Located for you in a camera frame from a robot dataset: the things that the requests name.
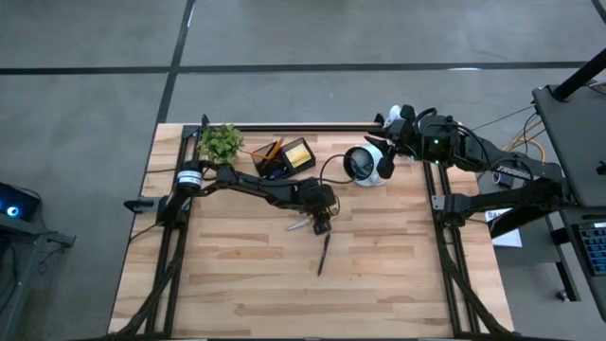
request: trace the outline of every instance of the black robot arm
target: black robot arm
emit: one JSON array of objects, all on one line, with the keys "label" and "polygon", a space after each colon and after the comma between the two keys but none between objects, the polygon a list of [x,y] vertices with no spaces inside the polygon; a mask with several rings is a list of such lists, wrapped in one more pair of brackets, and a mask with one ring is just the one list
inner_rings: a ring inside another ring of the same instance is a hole
[{"label": "black robot arm", "polygon": [[[214,170],[214,182],[202,188],[203,172]],[[158,212],[158,221],[176,219],[181,207],[191,197],[206,197],[218,189],[232,189],[265,199],[269,205],[292,209],[313,217],[313,232],[330,231],[330,207],[336,204],[332,188],[320,185],[318,179],[264,180],[237,171],[228,164],[210,161],[188,161],[177,175],[172,193],[165,197]]]},{"label": "black robot arm", "polygon": [[404,105],[401,118],[395,119],[388,127],[369,132],[384,138],[366,138],[386,158],[383,162],[388,172],[384,175],[391,176],[389,163],[393,163],[395,155],[406,155],[444,168],[457,166],[464,171],[498,171],[526,180],[532,176],[535,180],[542,177],[561,181],[558,164],[543,163],[521,153],[501,151],[452,117],[438,116],[436,113],[436,109],[432,108],[415,117],[414,109]]},{"label": "black robot arm", "polygon": [[381,177],[391,176],[396,155],[406,155],[445,169],[456,166],[464,171],[497,171],[526,180],[525,187],[504,192],[435,196],[432,205],[443,223],[462,226],[475,212],[516,207],[493,221],[490,234],[494,238],[570,204],[570,191],[558,164],[501,151],[452,117],[437,115],[434,108],[416,115],[414,108],[404,105],[400,116],[389,126],[369,132],[382,140],[366,138],[383,152],[377,166]]}]

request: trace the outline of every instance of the small green plant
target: small green plant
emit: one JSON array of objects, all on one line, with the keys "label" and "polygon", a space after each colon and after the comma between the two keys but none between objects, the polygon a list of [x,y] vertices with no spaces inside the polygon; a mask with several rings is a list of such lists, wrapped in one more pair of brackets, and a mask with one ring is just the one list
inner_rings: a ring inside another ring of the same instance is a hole
[{"label": "small green plant", "polygon": [[202,133],[198,150],[212,162],[233,163],[243,140],[244,137],[240,136],[238,129],[231,124],[224,124],[221,127],[206,129]]}]

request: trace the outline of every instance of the black cable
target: black cable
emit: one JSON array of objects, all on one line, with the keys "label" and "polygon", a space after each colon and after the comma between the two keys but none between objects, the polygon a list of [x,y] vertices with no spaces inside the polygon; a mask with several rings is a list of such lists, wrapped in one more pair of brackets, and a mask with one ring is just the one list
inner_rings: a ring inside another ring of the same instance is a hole
[{"label": "black cable", "polygon": [[524,128],[523,128],[523,138],[524,138],[524,155],[528,156],[528,140],[526,139],[526,128],[528,126],[528,122],[530,122],[530,120],[537,115],[537,113],[534,113],[532,115],[530,115],[530,117],[526,120],[526,123],[524,123]]},{"label": "black cable", "polygon": [[48,260],[53,255],[57,254],[58,252],[65,253],[65,249],[63,247],[59,246],[56,249],[47,253],[46,256],[42,260],[38,261],[38,273],[40,275],[44,275],[46,272],[46,268],[47,268],[46,260]]},{"label": "black cable", "polygon": [[402,145],[402,146],[404,146],[404,147],[408,148],[408,150],[409,150],[410,152],[412,152],[412,153],[413,153],[413,159],[414,159],[415,161],[420,160],[420,159],[419,159],[419,156],[417,155],[417,152],[415,152],[415,150],[414,150],[414,149],[412,149],[412,147],[410,147],[409,145]]},{"label": "black cable", "polygon": [[473,219],[473,218],[467,218],[467,220],[470,221],[470,222],[477,222],[477,223],[482,223],[482,224],[486,223],[485,221],[481,221],[479,219]]},{"label": "black cable", "polygon": [[486,148],[484,147],[484,142],[482,142],[482,139],[476,133],[474,133],[473,130],[467,128],[464,125],[457,125],[456,128],[462,129],[465,132],[469,133],[469,135],[471,135],[477,141],[477,143],[480,144],[480,148],[482,148],[482,153],[486,156],[486,161],[489,163],[489,168],[492,168],[492,163],[490,162],[489,153],[486,152]]},{"label": "black cable", "polygon": [[535,139],[535,137],[537,137],[538,135],[541,135],[542,133],[544,133],[545,128],[543,128],[540,132],[536,133],[534,136],[532,136],[531,138],[528,139],[528,141],[531,141],[533,139]]},{"label": "black cable", "polygon": [[482,176],[484,176],[484,174],[486,174],[487,170],[482,171],[482,173],[480,174],[480,176],[478,176],[477,178],[475,178],[475,181],[480,181],[480,179],[482,178]]},{"label": "black cable", "polygon": [[240,178],[240,179],[241,179],[242,181],[244,181],[245,183],[247,183],[247,184],[251,184],[251,185],[257,185],[257,186],[263,186],[263,187],[273,187],[273,188],[276,188],[276,187],[289,187],[289,186],[292,186],[292,185],[302,184],[302,183],[304,183],[305,181],[310,180],[310,179],[318,180],[318,181],[319,181],[319,183],[320,183],[320,185],[322,185],[322,182],[328,182],[328,183],[332,183],[332,184],[338,184],[338,185],[347,185],[347,184],[351,184],[352,182],[354,182],[354,181],[355,181],[355,179],[350,179],[350,180],[347,180],[347,181],[338,181],[338,180],[332,180],[332,179],[325,179],[325,178],[323,177],[323,174],[324,174],[324,168],[325,168],[325,167],[328,165],[328,163],[329,163],[329,162],[330,162],[330,161],[331,161],[333,158],[335,158],[335,157],[339,157],[339,156],[348,157],[348,158],[349,158],[349,159],[350,159],[350,160],[353,162],[353,164],[354,164],[356,167],[358,167],[358,163],[357,163],[357,162],[356,162],[356,160],[354,160],[354,159],[353,159],[351,156],[349,156],[349,155],[345,155],[345,154],[335,154],[335,155],[333,155],[333,156],[329,157],[329,159],[328,159],[328,160],[326,160],[326,162],[324,162],[324,165],[322,166],[322,169],[320,170],[320,177],[319,177],[319,178],[311,177],[311,178],[308,178],[308,179],[303,179],[303,180],[294,181],[294,182],[292,182],[292,183],[288,183],[288,184],[273,184],[273,182],[274,182],[275,180],[264,180],[264,182],[263,182],[263,183],[261,183],[260,181],[259,181],[259,182],[253,182],[253,181],[246,181],[246,180],[245,180],[245,179],[243,179],[243,178]]},{"label": "black cable", "polygon": [[165,171],[175,171],[175,169],[166,169],[166,170],[148,170],[146,171],[147,174],[149,173],[155,173],[155,172],[165,172]]},{"label": "black cable", "polygon": [[210,177],[210,178],[205,178],[206,172],[210,170],[210,168],[205,169],[205,171],[202,172],[202,179],[205,181],[214,181],[217,180],[217,177]]},{"label": "black cable", "polygon": [[[12,299],[12,296],[15,294],[15,290],[17,290],[17,281],[19,280],[17,251],[15,250],[15,246],[12,244],[12,242],[10,243],[10,251],[12,252],[12,288],[10,289],[10,293],[9,293],[9,296],[7,297],[7,300],[4,303],[2,303],[2,306],[0,306],[0,316],[2,316],[2,314],[4,313],[4,310],[9,305],[9,302]],[[4,296],[6,294],[6,291],[7,291],[7,289],[3,290],[2,296]]]},{"label": "black cable", "polygon": [[500,118],[497,118],[497,119],[495,119],[495,120],[492,120],[492,121],[490,121],[490,122],[488,122],[488,123],[484,123],[484,124],[482,124],[482,125],[479,125],[479,126],[477,126],[477,127],[475,127],[475,128],[472,128],[472,130],[473,130],[473,131],[475,131],[475,130],[478,130],[478,129],[480,129],[480,128],[488,127],[488,126],[490,126],[491,124],[494,124],[494,123],[496,123],[496,122],[498,122],[498,121],[501,121],[501,120],[503,120],[503,119],[505,119],[505,118],[512,117],[512,116],[514,116],[514,115],[518,115],[518,114],[520,114],[520,113],[523,113],[524,111],[526,111],[526,110],[528,110],[528,109],[530,109],[530,108],[532,108],[532,107],[534,107],[534,105],[527,106],[527,107],[526,107],[526,108],[524,108],[524,109],[520,109],[520,110],[515,111],[515,112],[513,112],[513,113],[511,113],[511,114],[507,114],[507,115],[505,115],[505,116],[503,116],[503,117],[500,117]]},{"label": "black cable", "polygon": [[418,129],[417,129],[418,127],[417,127],[417,126],[418,126],[419,121],[420,121],[422,118],[424,118],[425,116],[427,116],[427,115],[437,115],[437,109],[436,109],[436,108],[429,108],[429,109],[425,109],[425,110],[423,110],[422,112],[420,112],[420,113],[419,113],[419,114],[418,114],[418,115],[415,117],[415,120],[413,120],[413,124],[412,124],[412,125],[413,125],[413,128],[414,128],[415,130],[417,130],[417,131],[418,131]]},{"label": "black cable", "polygon": [[323,182],[323,181],[326,181],[326,182],[328,182],[328,183],[333,183],[333,184],[339,184],[339,185],[347,185],[347,184],[351,184],[352,182],[354,182],[354,181],[355,181],[355,178],[353,178],[353,179],[349,179],[349,180],[347,180],[347,181],[337,181],[337,180],[330,180],[330,179],[325,179],[325,178],[324,178],[324,176],[323,176],[323,175],[324,175],[324,169],[326,168],[326,166],[328,165],[328,163],[329,163],[329,162],[330,162],[332,159],[334,159],[334,158],[336,158],[336,157],[339,157],[339,156],[342,156],[342,157],[348,157],[348,158],[349,158],[349,160],[353,161],[354,165],[355,165],[356,167],[358,167],[358,163],[356,162],[356,160],[354,160],[354,159],[353,159],[353,157],[351,157],[351,156],[349,156],[349,155],[345,155],[345,154],[335,154],[335,155],[333,155],[333,156],[329,157],[329,158],[328,158],[328,160],[326,160],[326,162],[324,162],[324,165],[322,165],[322,169],[320,170],[320,178],[318,179],[318,181],[320,182],[320,185],[322,185],[322,182]]},{"label": "black cable", "polygon": [[161,224],[162,224],[162,222],[158,222],[158,223],[156,223],[156,224],[153,224],[153,225],[151,225],[151,226],[149,226],[149,227],[146,227],[145,229],[143,229],[143,230],[141,230],[141,231],[139,231],[139,232],[135,233],[135,234],[134,234],[134,235],[133,235],[133,236],[132,236],[132,237],[129,239],[129,242],[132,242],[132,241],[133,241],[133,239],[135,239],[135,238],[139,237],[140,235],[144,234],[145,232],[147,232],[147,231],[151,230],[152,228],[154,228],[154,227],[156,227],[156,226],[159,226],[159,225],[161,225]]}]

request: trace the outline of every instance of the cable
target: cable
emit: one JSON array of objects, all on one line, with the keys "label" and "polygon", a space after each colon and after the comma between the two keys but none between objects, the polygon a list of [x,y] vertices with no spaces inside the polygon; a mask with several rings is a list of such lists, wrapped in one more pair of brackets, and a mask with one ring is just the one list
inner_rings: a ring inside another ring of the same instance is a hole
[{"label": "cable", "polygon": [[495,119],[495,120],[492,120],[492,121],[490,121],[490,122],[488,122],[488,123],[484,123],[484,124],[482,124],[482,125],[479,125],[479,126],[477,126],[477,127],[475,127],[475,128],[472,128],[472,130],[473,130],[473,131],[475,131],[475,130],[478,130],[478,129],[480,129],[480,128],[488,127],[488,126],[490,126],[491,124],[494,124],[494,123],[496,123],[496,122],[498,122],[498,121],[501,121],[501,120],[503,120],[503,119],[505,119],[505,118],[512,117],[512,116],[514,116],[514,115],[517,115],[517,114],[523,113],[524,111],[526,111],[526,110],[528,110],[528,109],[530,109],[530,108],[532,108],[532,107],[534,107],[534,105],[527,106],[527,107],[526,107],[526,108],[524,108],[524,109],[520,109],[520,110],[515,111],[515,112],[513,112],[513,113],[511,113],[511,114],[507,114],[507,115],[505,115],[505,116],[503,116],[503,117],[500,117],[500,118],[497,118],[497,119]]},{"label": "cable", "polygon": [[402,145],[402,146],[408,148],[408,150],[413,153],[413,156],[411,156],[411,157],[413,158],[414,161],[420,160],[419,156],[417,155],[417,152],[415,152],[415,150],[412,149],[409,145]]},{"label": "cable", "polygon": [[525,143],[530,143],[531,145],[534,145],[535,147],[537,147],[537,149],[539,149],[539,152],[541,152],[541,162],[545,162],[546,161],[546,153],[545,153],[545,149],[543,148],[543,146],[541,145],[541,143],[534,141],[533,139],[527,139],[527,140],[518,140],[518,142],[516,143],[515,146],[511,147],[513,150],[522,146],[522,144]]},{"label": "cable", "polygon": [[528,122],[535,116],[537,115],[537,113],[534,113],[532,115],[530,115],[530,117],[526,120],[526,123],[524,123],[524,133],[523,133],[523,137],[524,137],[524,155],[528,156],[528,140],[526,139],[526,127],[528,126]]},{"label": "cable", "polygon": [[437,115],[437,109],[436,108],[429,108],[429,109],[425,109],[422,112],[420,112],[417,115],[417,117],[415,117],[415,120],[413,120],[413,124],[412,125],[413,125],[413,128],[415,128],[415,130],[417,130],[417,126],[418,126],[418,123],[420,122],[420,120],[422,118],[424,118],[425,116],[427,116],[427,115]]},{"label": "cable", "polygon": [[[2,316],[2,314],[4,313],[4,310],[7,308],[10,300],[12,299],[12,296],[14,295],[15,290],[17,289],[17,281],[19,278],[18,265],[17,265],[17,251],[15,250],[15,246],[12,244],[12,242],[10,243],[10,251],[12,252],[12,288],[10,289],[10,293],[9,293],[9,296],[7,297],[7,300],[4,303],[2,303],[2,306],[0,306],[0,316]],[[6,291],[7,291],[7,289],[3,290],[2,296],[5,295]]]},{"label": "cable", "polygon": [[139,232],[135,233],[135,234],[134,234],[134,235],[133,235],[133,236],[132,236],[132,237],[129,239],[129,242],[132,242],[132,241],[133,241],[133,239],[135,239],[135,238],[139,237],[140,235],[144,234],[145,232],[147,232],[147,231],[151,230],[152,228],[154,228],[154,227],[156,227],[156,226],[159,226],[159,225],[161,225],[161,224],[162,224],[162,222],[158,222],[158,223],[156,223],[156,224],[153,224],[153,225],[152,225],[152,226],[150,226],[150,227],[146,227],[145,229],[143,229],[143,230],[141,230],[141,231],[139,231]]},{"label": "cable", "polygon": [[544,133],[545,128],[543,128],[540,132],[536,133],[534,136],[532,136],[531,138],[529,138],[528,140],[533,140],[535,139],[538,135],[541,135],[542,133]]},{"label": "cable", "polygon": [[322,166],[322,169],[320,170],[320,177],[319,177],[319,178],[312,177],[312,178],[308,178],[308,179],[303,179],[303,180],[294,181],[294,182],[292,182],[292,183],[288,183],[288,184],[272,184],[272,183],[274,182],[274,180],[264,180],[264,182],[263,182],[263,183],[261,183],[261,182],[247,181],[247,180],[246,180],[246,179],[244,179],[244,178],[240,178],[240,179],[241,179],[243,182],[247,183],[247,184],[251,184],[251,185],[257,185],[257,186],[263,186],[263,187],[273,187],[273,188],[279,188],[279,187],[289,187],[289,186],[292,186],[292,185],[298,185],[298,184],[302,184],[302,183],[304,183],[305,181],[310,180],[310,179],[315,179],[315,180],[318,180],[318,182],[320,183],[320,185],[322,185],[322,182],[328,182],[328,183],[332,183],[332,184],[338,184],[338,185],[347,185],[347,184],[351,184],[352,182],[354,182],[354,181],[355,181],[355,179],[350,179],[350,180],[347,180],[347,181],[339,181],[339,180],[325,179],[325,178],[323,177],[323,175],[324,175],[324,169],[326,168],[326,166],[328,165],[328,163],[329,163],[329,162],[330,162],[332,159],[334,159],[335,157],[339,157],[339,156],[348,157],[348,158],[349,158],[349,159],[350,159],[350,160],[353,162],[353,164],[354,164],[356,167],[358,167],[358,163],[357,163],[357,162],[356,162],[356,160],[354,160],[354,159],[353,159],[351,156],[349,156],[349,155],[345,155],[345,154],[335,154],[335,155],[333,155],[333,156],[329,157],[329,158],[328,158],[328,160],[326,160],[326,161],[324,162],[324,165]]},{"label": "cable", "polygon": [[210,170],[210,168],[207,168],[207,169],[205,169],[205,171],[203,171],[203,172],[202,172],[202,180],[205,180],[205,181],[214,181],[214,180],[217,180],[217,177],[216,177],[216,176],[214,176],[214,177],[209,177],[209,178],[205,178],[206,172],[207,172],[208,170]]},{"label": "cable", "polygon": [[333,184],[340,184],[340,185],[347,185],[347,184],[351,184],[352,182],[354,182],[354,181],[355,181],[355,178],[353,178],[353,179],[349,179],[349,180],[347,180],[347,181],[337,181],[337,180],[330,180],[330,179],[325,179],[325,178],[324,178],[324,176],[323,176],[323,175],[324,175],[324,169],[326,168],[326,166],[328,165],[328,163],[329,163],[329,162],[330,162],[332,159],[334,159],[334,158],[336,158],[336,157],[339,157],[339,156],[348,157],[348,158],[349,158],[349,160],[353,161],[353,163],[354,163],[354,165],[356,166],[356,168],[357,168],[357,167],[359,167],[359,166],[358,166],[358,163],[356,162],[356,160],[355,160],[353,157],[351,157],[351,156],[349,156],[349,155],[345,155],[345,154],[335,154],[335,155],[333,155],[333,156],[329,157],[329,158],[328,158],[328,160],[326,160],[326,161],[324,162],[324,165],[322,165],[322,169],[320,170],[320,178],[318,179],[318,181],[320,182],[320,185],[322,185],[322,182],[323,182],[323,181],[326,181],[326,182],[328,182],[328,183],[333,183]]},{"label": "cable", "polygon": [[477,143],[479,143],[480,147],[482,148],[482,153],[484,153],[484,155],[486,156],[486,161],[489,163],[489,167],[492,168],[492,163],[490,162],[490,159],[489,159],[489,153],[486,152],[486,148],[484,147],[484,142],[482,142],[482,140],[480,139],[480,137],[478,135],[476,135],[473,132],[473,130],[467,128],[464,125],[457,125],[456,128],[464,130],[465,132],[469,133],[473,138],[475,138],[475,140],[477,141]]},{"label": "cable", "polygon": [[482,224],[486,223],[485,221],[481,221],[479,219],[473,219],[473,218],[467,218],[466,220],[468,220],[470,222],[477,222],[477,223],[482,223]]},{"label": "cable", "polygon": [[147,174],[149,173],[155,173],[155,172],[165,172],[165,171],[175,171],[175,169],[166,169],[166,170],[148,170],[146,171]]},{"label": "cable", "polygon": [[336,217],[339,214],[339,212],[341,212],[341,200],[339,200],[339,196],[336,194],[334,194],[334,198],[337,200],[337,208],[334,213],[332,213],[332,211],[329,210],[329,213],[332,217]]},{"label": "cable", "polygon": [[46,260],[48,260],[51,256],[57,254],[58,252],[65,253],[65,249],[63,247],[59,246],[56,249],[50,251],[48,254],[46,254],[46,256],[38,262],[38,273],[40,275],[44,275],[46,273],[46,268],[47,268]]},{"label": "cable", "polygon": [[[538,125],[540,125],[541,123],[543,123],[542,120],[539,120],[538,122],[532,123],[532,125],[530,127],[528,127],[528,129],[526,129],[526,133],[530,133],[534,128],[536,128]],[[520,129],[520,131],[509,141],[509,143],[503,147],[501,150],[502,151],[506,151],[509,152],[511,151],[511,146],[519,139],[522,138],[522,133],[524,132],[524,127],[522,129]]]}]

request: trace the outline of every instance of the desk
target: desk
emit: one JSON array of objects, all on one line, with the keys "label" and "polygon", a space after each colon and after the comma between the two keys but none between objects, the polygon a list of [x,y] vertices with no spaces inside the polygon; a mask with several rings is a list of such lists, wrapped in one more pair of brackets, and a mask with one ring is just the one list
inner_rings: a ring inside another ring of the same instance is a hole
[{"label": "desk", "polygon": [[[181,124],[159,125],[149,171],[174,167],[182,129]],[[299,177],[317,176],[328,157],[365,143],[363,133],[243,135],[245,150],[279,135],[287,140],[304,136],[318,165]],[[239,154],[235,166],[256,173],[245,153]],[[347,179],[340,160],[327,166],[325,176]],[[450,169],[449,177],[453,192],[477,193],[473,173]],[[172,172],[147,174],[142,195],[168,194],[172,178]],[[172,336],[452,335],[421,164],[398,159],[392,179],[382,187],[333,188],[341,212],[331,221],[332,239],[321,277],[316,271],[324,238],[314,236],[311,228],[285,231],[300,220],[296,212],[228,190],[195,199]],[[152,213],[137,215],[133,233],[153,223]],[[512,329],[489,231],[484,224],[468,222],[461,235],[473,289],[499,322]],[[161,236],[162,228],[155,228],[128,248],[109,332],[123,327],[150,291]],[[466,326],[460,292],[456,297]],[[165,305],[164,299],[158,321]]]}]

